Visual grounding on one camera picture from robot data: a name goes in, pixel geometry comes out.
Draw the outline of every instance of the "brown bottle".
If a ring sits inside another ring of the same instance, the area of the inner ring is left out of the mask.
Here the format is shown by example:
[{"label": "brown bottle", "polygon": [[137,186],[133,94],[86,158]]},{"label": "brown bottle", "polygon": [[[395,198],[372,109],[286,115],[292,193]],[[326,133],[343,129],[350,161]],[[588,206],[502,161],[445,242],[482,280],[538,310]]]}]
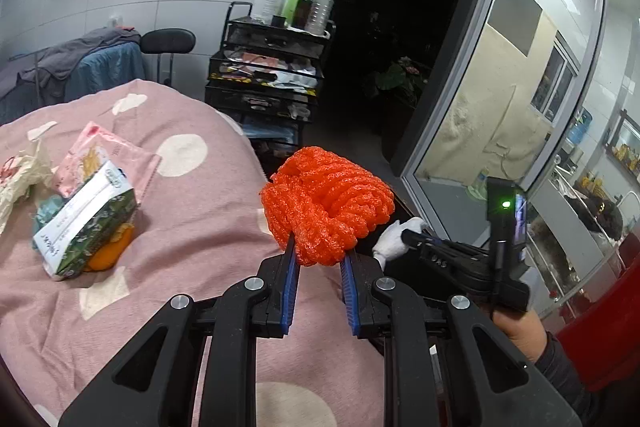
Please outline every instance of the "brown bottle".
[{"label": "brown bottle", "polygon": [[306,20],[309,19],[309,12],[314,0],[298,0],[296,10],[293,12],[291,26],[299,30],[305,29]]}]

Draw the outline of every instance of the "human hand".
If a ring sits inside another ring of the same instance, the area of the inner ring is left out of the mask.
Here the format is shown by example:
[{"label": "human hand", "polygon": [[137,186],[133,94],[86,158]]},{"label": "human hand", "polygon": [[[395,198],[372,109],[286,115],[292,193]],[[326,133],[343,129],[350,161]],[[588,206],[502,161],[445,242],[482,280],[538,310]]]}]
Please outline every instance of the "human hand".
[{"label": "human hand", "polygon": [[546,331],[535,311],[520,314],[497,308],[494,324],[531,362],[536,363],[542,356],[546,347]]}]

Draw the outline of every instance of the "white glove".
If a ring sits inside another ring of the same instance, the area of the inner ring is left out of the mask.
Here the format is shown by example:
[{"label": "white glove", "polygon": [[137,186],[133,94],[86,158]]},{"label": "white glove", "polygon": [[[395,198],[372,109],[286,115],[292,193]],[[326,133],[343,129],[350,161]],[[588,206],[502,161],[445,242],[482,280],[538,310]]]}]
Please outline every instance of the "white glove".
[{"label": "white glove", "polygon": [[402,230],[409,229],[420,233],[428,225],[421,217],[412,217],[406,223],[400,224],[400,220],[392,223],[380,235],[378,242],[372,248],[373,258],[377,259],[384,270],[387,261],[397,259],[409,251],[409,247],[402,242]]}]

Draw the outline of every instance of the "pink packet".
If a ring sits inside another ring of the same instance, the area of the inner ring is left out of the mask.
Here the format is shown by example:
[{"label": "pink packet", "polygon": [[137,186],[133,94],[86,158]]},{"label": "pink packet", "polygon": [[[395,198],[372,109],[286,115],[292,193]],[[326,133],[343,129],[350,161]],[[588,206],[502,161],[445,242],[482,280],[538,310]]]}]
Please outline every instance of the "pink packet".
[{"label": "pink packet", "polygon": [[111,160],[133,185],[136,201],[142,203],[146,186],[156,172],[160,156],[140,149],[124,138],[89,122],[68,150],[53,175],[52,185],[63,198]]}]

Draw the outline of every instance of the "orange foam netting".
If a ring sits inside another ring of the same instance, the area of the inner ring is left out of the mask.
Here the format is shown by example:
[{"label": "orange foam netting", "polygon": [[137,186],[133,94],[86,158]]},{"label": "orange foam netting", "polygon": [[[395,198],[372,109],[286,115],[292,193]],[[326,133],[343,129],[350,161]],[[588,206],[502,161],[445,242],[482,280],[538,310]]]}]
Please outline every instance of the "orange foam netting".
[{"label": "orange foam netting", "polygon": [[293,231],[302,266],[340,263],[394,211],[380,178],[320,147],[297,151],[271,180],[260,192],[269,229],[283,250]]}]

